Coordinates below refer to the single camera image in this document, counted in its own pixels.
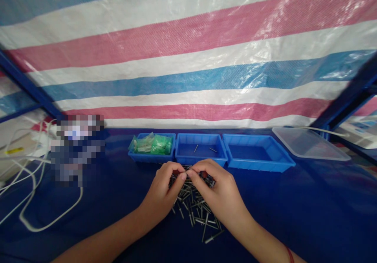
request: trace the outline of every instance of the blue plastic bin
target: blue plastic bin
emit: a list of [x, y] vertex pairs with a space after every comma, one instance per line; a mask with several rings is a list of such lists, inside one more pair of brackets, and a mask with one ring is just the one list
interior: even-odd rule
[[218, 134], [179, 133], [176, 143], [176, 159], [182, 165], [193, 165], [211, 158], [220, 166], [228, 161], [224, 143]]
[[223, 140], [230, 168], [284, 172], [296, 165], [272, 136], [224, 134]]
[[[140, 133], [137, 138], [141, 139], [146, 137], [150, 133]], [[128, 151], [128, 155], [134, 160], [135, 162], [145, 162], [145, 163], [166, 163], [168, 161], [174, 161], [174, 149], [176, 146], [176, 134], [175, 133], [154, 133], [156, 135], [163, 135], [166, 137], [172, 137], [172, 151], [170, 155], [154, 155], [154, 154], [139, 154], [134, 153], [134, 150], [131, 149]]]

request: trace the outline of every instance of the yellow tag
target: yellow tag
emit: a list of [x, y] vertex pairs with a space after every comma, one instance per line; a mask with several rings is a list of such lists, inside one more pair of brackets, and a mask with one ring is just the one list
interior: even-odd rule
[[15, 149], [11, 149], [11, 150], [6, 151], [5, 154], [13, 154], [13, 153], [20, 152], [20, 151], [22, 151], [22, 150], [24, 150], [23, 147], [18, 147], [18, 148], [15, 148]]

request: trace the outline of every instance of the pile of metal pins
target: pile of metal pins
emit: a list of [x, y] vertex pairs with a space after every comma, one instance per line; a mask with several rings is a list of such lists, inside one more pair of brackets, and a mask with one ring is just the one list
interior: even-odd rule
[[[185, 170], [188, 170], [191, 166], [185, 165], [183, 167], [185, 168]], [[210, 175], [208, 175], [206, 178], [203, 178], [203, 174], [202, 172], [200, 172], [199, 176], [209, 187], [213, 187], [215, 185], [215, 181]], [[173, 185], [176, 179], [177, 175], [173, 174], [170, 178], [169, 187]], [[186, 214], [184, 210], [187, 210], [188, 212], [188, 217], [190, 219], [192, 227], [194, 227], [194, 225], [203, 226], [203, 236], [201, 237], [202, 242], [205, 242], [207, 244], [224, 232], [221, 227], [220, 221], [212, 213], [211, 208], [209, 208], [208, 204], [205, 202], [190, 179], [185, 180], [185, 183], [181, 191], [179, 192], [172, 208], [172, 212], [174, 214], [181, 214], [182, 219], [185, 218], [184, 214]], [[212, 232], [212, 236], [205, 240], [204, 238], [206, 232], [209, 233], [209, 231], [215, 232]]]

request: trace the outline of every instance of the clear plastic container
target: clear plastic container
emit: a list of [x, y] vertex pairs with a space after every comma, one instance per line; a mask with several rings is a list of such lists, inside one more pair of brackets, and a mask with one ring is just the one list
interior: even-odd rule
[[301, 128], [273, 128], [273, 133], [288, 150], [301, 158], [348, 161], [350, 156], [312, 130]]

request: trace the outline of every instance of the red bracelet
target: red bracelet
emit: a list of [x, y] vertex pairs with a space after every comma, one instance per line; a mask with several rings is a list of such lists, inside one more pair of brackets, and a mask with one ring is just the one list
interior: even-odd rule
[[289, 261], [290, 263], [295, 263], [295, 260], [293, 259], [293, 255], [292, 255], [292, 252], [291, 250], [288, 248], [288, 246], [284, 245], [286, 247], [286, 249], [288, 250], [288, 254], [289, 254]]

